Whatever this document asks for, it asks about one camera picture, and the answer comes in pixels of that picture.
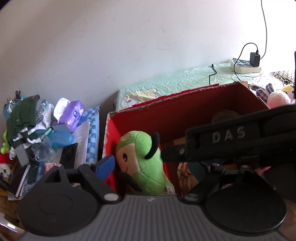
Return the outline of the blue checkered cloth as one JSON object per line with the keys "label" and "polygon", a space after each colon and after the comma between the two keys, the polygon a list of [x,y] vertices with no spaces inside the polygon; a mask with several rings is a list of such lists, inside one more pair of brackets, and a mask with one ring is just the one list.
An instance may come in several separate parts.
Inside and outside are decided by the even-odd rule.
{"label": "blue checkered cloth", "polygon": [[79,120],[78,126],[89,121],[90,129],[88,135],[86,162],[95,164],[98,161],[99,135],[100,135],[100,112],[101,106],[86,109]]}

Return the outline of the purple tissue pack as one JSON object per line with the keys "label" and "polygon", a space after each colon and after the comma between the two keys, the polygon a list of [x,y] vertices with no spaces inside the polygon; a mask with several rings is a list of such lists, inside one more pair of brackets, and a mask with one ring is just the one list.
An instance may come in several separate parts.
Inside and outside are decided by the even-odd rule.
{"label": "purple tissue pack", "polygon": [[53,124],[53,129],[60,132],[75,132],[83,112],[84,106],[81,101],[69,101],[66,98],[59,99],[53,112],[53,116],[57,120]]}

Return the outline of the green striped garment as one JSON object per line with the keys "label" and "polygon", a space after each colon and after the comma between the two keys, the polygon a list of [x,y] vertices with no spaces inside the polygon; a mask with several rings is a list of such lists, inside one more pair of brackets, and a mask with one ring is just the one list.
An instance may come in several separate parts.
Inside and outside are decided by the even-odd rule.
{"label": "green striped garment", "polygon": [[38,94],[20,101],[6,122],[6,139],[11,149],[18,146],[27,149],[40,143],[41,135],[37,131],[45,131],[50,126],[53,108],[46,100],[41,101]]}

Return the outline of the green plush toy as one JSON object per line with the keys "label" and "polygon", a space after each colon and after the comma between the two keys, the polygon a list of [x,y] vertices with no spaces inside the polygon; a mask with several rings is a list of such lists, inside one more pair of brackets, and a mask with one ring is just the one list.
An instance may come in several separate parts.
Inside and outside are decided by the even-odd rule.
{"label": "green plush toy", "polygon": [[164,172],[159,142],[157,132],[149,135],[142,131],[130,131],[118,141],[115,157],[120,176],[136,194],[175,194]]}

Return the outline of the clear plastic bottle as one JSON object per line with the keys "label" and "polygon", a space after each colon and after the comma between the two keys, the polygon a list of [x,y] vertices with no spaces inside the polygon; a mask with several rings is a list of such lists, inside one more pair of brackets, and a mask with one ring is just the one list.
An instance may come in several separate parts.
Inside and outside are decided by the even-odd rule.
{"label": "clear plastic bottle", "polygon": [[48,136],[44,135],[40,143],[32,145],[32,151],[35,160],[38,162],[51,163],[54,162],[57,156],[57,150]]}

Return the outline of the blue glasses case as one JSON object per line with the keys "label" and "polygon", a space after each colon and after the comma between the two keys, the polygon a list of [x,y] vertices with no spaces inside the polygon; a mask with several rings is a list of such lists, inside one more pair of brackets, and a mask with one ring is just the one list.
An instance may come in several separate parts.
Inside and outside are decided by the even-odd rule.
{"label": "blue glasses case", "polygon": [[52,144],[57,147],[65,147],[73,144],[74,136],[69,132],[52,132],[48,135]]}

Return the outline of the red cardboard box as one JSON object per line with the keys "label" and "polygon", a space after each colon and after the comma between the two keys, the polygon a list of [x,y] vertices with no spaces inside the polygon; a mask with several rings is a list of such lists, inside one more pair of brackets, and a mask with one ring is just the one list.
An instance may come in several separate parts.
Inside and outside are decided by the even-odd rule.
{"label": "red cardboard box", "polygon": [[247,115],[268,106],[241,83],[214,84],[159,97],[107,115],[103,155],[114,155],[119,139],[129,131],[158,132],[161,147],[183,138],[186,130],[210,124],[219,111]]}

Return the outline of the yellow tiger plush toy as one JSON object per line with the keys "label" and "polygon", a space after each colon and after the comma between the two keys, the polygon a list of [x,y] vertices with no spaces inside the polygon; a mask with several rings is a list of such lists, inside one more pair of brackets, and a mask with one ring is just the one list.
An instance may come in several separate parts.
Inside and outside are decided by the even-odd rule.
{"label": "yellow tiger plush toy", "polygon": [[295,86],[293,84],[286,85],[283,89],[283,92],[286,92],[288,97],[290,98],[290,103],[295,103]]}

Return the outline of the black power adapter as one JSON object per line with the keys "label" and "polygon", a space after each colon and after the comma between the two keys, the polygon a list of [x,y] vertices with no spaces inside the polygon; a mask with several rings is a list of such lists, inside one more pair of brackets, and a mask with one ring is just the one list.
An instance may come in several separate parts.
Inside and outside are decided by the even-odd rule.
{"label": "black power adapter", "polygon": [[256,52],[251,52],[250,53],[250,60],[249,63],[252,67],[258,67],[260,63],[260,55],[259,53]]}

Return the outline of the pastel cartoon bed sheet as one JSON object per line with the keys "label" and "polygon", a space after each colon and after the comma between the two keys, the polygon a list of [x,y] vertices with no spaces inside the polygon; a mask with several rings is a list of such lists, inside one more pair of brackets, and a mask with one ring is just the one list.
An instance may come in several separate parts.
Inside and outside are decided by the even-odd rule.
{"label": "pastel cartoon bed sheet", "polygon": [[238,80],[262,87],[271,83],[275,90],[283,87],[283,84],[271,74],[271,71],[262,69],[260,73],[239,74],[232,71],[231,64],[232,62],[228,62],[215,64],[213,67],[193,68],[124,87],[118,92],[115,109],[131,108],[135,104],[188,89],[217,83],[228,84]]}

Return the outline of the white paper sheets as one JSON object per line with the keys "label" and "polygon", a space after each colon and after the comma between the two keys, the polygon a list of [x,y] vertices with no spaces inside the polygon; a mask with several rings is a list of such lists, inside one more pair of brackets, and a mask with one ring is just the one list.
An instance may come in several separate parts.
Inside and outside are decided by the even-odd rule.
{"label": "white paper sheets", "polygon": [[[86,121],[80,126],[77,126],[75,132],[72,133],[72,135],[74,136],[73,143],[78,143],[74,168],[76,168],[80,164],[83,164],[86,161],[86,150],[87,150],[89,129],[90,129],[89,121]],[[61,158],[62,150],[64,147],[57,147],[55,145],[54,147],[57,150],[57,156],[54,163],[60,163],[60,158]]]}

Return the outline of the pink-white plush rabbit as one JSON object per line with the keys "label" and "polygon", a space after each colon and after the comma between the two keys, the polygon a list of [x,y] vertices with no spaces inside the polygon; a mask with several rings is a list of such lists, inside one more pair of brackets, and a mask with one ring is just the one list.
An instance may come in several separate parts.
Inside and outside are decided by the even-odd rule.
{"label": "pink-white plush rabbit", "polygon": [[267,84],[265,88],[252,84],[250,85],[250,89],[255,91],[256,96],[269,108],[277,108],[291,104],[288,94],[282,90],[275,91],[271,83]]}

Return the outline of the black phone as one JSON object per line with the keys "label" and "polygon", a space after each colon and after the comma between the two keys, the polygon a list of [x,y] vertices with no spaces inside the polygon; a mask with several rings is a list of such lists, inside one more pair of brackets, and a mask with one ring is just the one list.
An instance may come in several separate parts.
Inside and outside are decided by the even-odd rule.
{"label": "black phone", "polygon": [[77,148],[78,148],[78,143],[73,143],[63,148],[61,158],[60,158],[60,164],[65,169],[74,169]]}

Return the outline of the white power strip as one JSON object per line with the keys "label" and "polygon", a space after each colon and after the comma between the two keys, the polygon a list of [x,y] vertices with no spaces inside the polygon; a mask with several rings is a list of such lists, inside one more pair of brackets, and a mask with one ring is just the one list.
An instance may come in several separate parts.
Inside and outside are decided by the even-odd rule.
{"label": "white power strip", "polygon": [[230,69],[237,74],[246,74],[246,73],[260,73],[261,67],[253,67],[250,65],[249,61],[242,61],[233,59],[230,62]]}

